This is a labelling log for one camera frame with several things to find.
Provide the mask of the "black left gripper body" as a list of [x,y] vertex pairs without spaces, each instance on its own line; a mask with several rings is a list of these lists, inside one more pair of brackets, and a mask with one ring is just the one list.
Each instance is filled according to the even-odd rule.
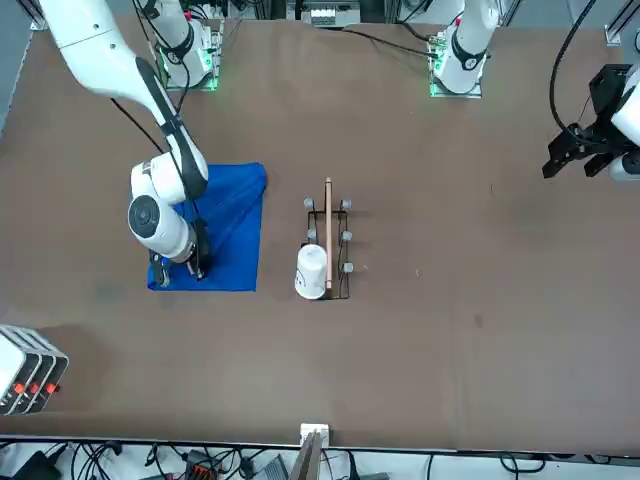
[[623,97],[630,64],[606,64],[589,82],[591,102],[596,115],[593,123],[580,128],[576,136],[586,150],[624,150],[631,142],[612,123]]

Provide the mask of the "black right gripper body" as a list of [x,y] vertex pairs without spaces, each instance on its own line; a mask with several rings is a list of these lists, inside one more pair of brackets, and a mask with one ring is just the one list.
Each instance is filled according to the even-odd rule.
[[192,226],[196,234],[195,262],[197,265],[209,265],[211,263],[211,248],[206,230],[207,223],[203,219],[195,219]]

